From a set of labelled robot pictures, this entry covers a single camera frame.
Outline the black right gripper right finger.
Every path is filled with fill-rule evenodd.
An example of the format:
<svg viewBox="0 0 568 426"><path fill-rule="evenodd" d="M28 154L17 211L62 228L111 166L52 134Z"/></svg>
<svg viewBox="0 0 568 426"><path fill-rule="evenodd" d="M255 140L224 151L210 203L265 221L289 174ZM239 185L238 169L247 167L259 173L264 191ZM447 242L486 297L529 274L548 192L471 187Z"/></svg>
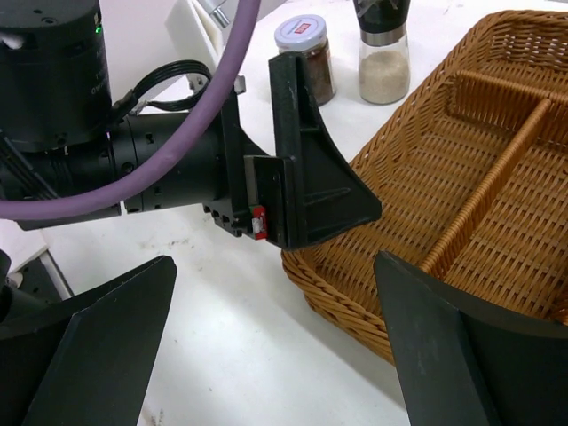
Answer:
<svg viewBox="0 0 568 426"><path fill-rule="evenodd" d="M378 297L413 425L565 425L567 327L380 252Z"/></svg>

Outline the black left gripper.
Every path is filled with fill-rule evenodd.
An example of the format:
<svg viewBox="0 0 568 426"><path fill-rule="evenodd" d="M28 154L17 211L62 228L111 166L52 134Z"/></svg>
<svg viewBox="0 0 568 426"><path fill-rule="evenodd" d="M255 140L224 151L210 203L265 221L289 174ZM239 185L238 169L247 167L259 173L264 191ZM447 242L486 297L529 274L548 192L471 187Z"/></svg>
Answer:
<svg viewBox="0 0 568 426"><path fill-rule="evenodd" d="M307 60L282 53L269 62L276 154L267 176L269 241L290 251L329 241L378 220L382 203L338 150L315 101ZM114 173L130 175L162 147L184 113L125 118L110 130ZM129 214L201 204L234 237L255 240L245 157L264 155L241 127L231 88L219 118L188 154L145 191L124 201Z"/></svg>

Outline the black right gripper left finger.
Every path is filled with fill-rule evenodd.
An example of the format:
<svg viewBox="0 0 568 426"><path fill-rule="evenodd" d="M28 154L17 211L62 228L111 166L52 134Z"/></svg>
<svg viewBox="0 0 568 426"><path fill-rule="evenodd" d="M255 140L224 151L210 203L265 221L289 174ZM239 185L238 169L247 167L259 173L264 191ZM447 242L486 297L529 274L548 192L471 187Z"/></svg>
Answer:
<svg viewBox="0 0 568 426"><path fill-rule="evenodd" d="M47 304L1 286L1 423L134 425L178 269L158 256Z"/></svg>

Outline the black-top salt grinder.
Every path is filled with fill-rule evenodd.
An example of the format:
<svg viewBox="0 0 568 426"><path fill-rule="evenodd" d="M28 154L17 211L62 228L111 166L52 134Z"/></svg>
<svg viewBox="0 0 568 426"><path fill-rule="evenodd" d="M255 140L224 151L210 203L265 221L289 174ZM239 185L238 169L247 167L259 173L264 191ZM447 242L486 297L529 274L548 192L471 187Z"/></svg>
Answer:
<svg viewBox="0 0 568 426"><path fill-rule="evenodd" d="M401 100L410 85L406 21L410 2L355 1L360 31L359 95L388 105Z"/></svg>

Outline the white-lid brown spice jar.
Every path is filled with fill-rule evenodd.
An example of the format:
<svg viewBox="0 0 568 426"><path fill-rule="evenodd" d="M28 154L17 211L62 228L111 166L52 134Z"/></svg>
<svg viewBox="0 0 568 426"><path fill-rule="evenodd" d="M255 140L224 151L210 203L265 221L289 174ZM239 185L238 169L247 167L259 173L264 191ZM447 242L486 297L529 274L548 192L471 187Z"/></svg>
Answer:
<svg viewBox="0 0 568 426"><path fill-rule="evenodd" d="M279 53L302 53L307 60L312 91L318 106L335 95L327 23L316 14L303 14L283 21L274 31Z"/></svg>

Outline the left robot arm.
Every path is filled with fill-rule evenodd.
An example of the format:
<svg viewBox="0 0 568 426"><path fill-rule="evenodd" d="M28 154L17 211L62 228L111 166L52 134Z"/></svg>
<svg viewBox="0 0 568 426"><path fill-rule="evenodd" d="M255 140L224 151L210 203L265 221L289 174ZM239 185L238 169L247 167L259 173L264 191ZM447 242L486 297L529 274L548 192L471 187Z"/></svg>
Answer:
<svg viewBox="0 0 568 426"><path fill-rule="evenodd" d="M112 100L98 2L2 2L2 218L36 230L198 204L230 234L284 250L379 219L300 54L269 63L275 154L242 129L234 83L258 9L239 2L216 70L177 60Z"/></svg>

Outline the wicker divided basket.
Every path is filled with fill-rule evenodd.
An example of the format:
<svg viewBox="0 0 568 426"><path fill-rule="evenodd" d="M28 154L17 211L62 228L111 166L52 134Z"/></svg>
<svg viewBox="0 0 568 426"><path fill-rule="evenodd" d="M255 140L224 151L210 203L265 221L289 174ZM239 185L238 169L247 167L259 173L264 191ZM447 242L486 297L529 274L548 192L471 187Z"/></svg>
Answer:
<svg viewBox="0 0 568 426"><path fill-rule="evenodd" d="M526 316L567 321L567 16L481 19L353 159L382 217L282 254L310 307L392 360L388 251Z"/></svg>

